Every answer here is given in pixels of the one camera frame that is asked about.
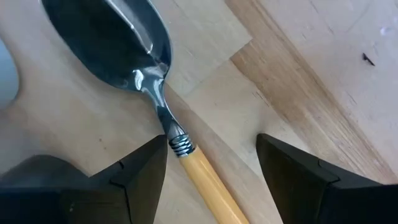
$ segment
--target dark corner piece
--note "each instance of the dark corner piece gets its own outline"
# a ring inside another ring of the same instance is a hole
[[[262,173],[284,224],[398,223],[398,185],[382,185],[267,134],[257,136]]]
[[[34,156],[0,179],[0,223],[153,223],[167,138],[157,136],[87,177],[52,156]]]

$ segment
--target wooden handle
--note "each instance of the wooden handle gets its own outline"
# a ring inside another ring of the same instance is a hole
[[[249,223],[199,147],[180,162],[218,223]]]

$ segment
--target wooden board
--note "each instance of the wooden board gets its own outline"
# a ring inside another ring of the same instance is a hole
[[[257,161],[258,132],[374,180],[398,181],[394,41],[359,47],[374,16],[388,9],[373,26],[394,23],[394,2],[351,2],[154,0],[175,51],[170,107],[251,223],[282,223]],[[344,16],[336,18],[339,9]],[[44,153],[91,175],[162,133],[150,102],[96,79],[38,1],[1,1],[0,36],[21,76],[17,100],[0,113],[0,172]],[[155,223],[215,223],[171,152]]]

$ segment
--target spoon handle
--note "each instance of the spoon handle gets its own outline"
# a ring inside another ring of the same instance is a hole
[[[249,223],[198,146],[179,159],[218,223]]]

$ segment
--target white object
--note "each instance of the white object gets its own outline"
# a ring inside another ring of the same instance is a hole
[[[11,54],[0,39],[0,110],[16,97],[18,88],[17,68]]]

